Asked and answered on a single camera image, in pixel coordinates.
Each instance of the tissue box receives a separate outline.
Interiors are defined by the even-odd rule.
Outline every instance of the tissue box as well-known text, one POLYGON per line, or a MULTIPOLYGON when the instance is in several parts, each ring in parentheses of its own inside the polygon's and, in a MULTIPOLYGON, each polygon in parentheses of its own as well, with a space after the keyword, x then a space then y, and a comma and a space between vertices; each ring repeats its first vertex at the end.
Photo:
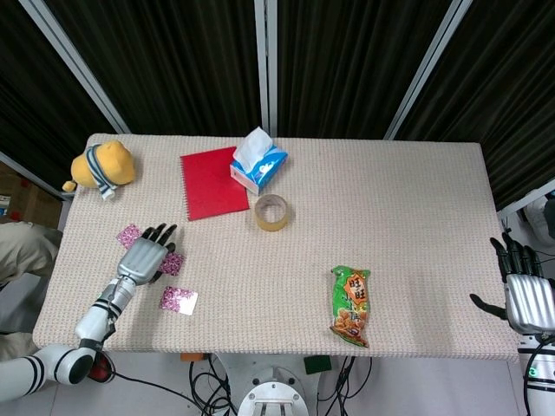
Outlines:
POLYGON ((257 162, 249 173, 245 173, 241 164, 234 160, 231 164, 232 178, 255 195, 258 195, 286 160, 287 152, 272 145, 270 150, 264 154, 264 157, 257 162))

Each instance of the tape roll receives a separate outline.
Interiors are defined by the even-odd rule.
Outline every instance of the tape roll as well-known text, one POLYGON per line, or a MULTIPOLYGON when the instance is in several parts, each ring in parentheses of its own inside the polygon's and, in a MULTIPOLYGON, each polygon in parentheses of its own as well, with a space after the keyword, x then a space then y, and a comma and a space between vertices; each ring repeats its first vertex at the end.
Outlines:
POLYGON ((257 220, 258 226, 264 231, 281 230, 289 221, 289 210, 287 208, 287 203, 285 202, 285 199, 281 198, 278 195, 272 194, 264 195, 263 197, 259 198, 257 203, 254 205, 254 218, 257 220), (278 221, 270 222, 264 219, 263 209, 266 206, 271 205, 281 206, 284 210, 284 215, 278 221))

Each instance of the black backdrop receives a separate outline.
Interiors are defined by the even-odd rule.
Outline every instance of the black backdrop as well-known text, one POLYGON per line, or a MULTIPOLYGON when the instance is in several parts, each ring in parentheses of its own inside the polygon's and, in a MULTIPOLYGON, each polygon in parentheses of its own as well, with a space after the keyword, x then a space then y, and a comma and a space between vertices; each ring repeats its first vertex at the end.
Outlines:
POLYGON ((279 1, 278 135, 382 139, 450 3, 279 1))
POLYGON ((473 2, 396 138, 480 143, 498 208, 555 178, 555 3, 473 2))
POLYGON ((260 124, 252 0, 47 0, 133 133, 260 124))
POLYGON ((61 189, 92 133, 113 133, 19 2, 0 3, 0 151, 61 189))

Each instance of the snack bag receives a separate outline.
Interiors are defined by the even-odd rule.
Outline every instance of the snack bag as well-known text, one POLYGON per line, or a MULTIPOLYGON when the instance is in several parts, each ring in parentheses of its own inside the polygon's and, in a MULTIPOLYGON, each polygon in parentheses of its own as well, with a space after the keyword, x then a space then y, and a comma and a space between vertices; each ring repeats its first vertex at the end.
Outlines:
POLYGON ((337 266, 331 272, 336 275, 336 284, 333 287, 333 325, 330 329, 345 341, 368 348, 364 324, 369 311, 366 278, 370 271, 337 266))

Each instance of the table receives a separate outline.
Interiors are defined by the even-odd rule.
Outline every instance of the table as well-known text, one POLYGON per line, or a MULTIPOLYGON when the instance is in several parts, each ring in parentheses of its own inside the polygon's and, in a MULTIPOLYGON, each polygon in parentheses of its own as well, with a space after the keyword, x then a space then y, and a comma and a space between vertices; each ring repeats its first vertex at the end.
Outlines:
MULTIPOLYGON (((106 348, 516 360, 516 335, 468 294, 503 304, 489 237, 500 235, 477 144, 276 139, 289 159, 264 193, 291 203, 281 231, 251 211, 187 222, 180 155, 240 138, 95 134, 135 157, 137 179, 103 202, 77 189, 34 339, 76 345, 75 324, 114 276, 115 236, 179 225, 186 261, 141 286, 106 348), (369 348, 334 335, 330 269, 371 269, 369 348), (192 316, 159 309, 167 285, 199 292, 192 316)), ((249 194, 251 208, 257 197, 249 194)))

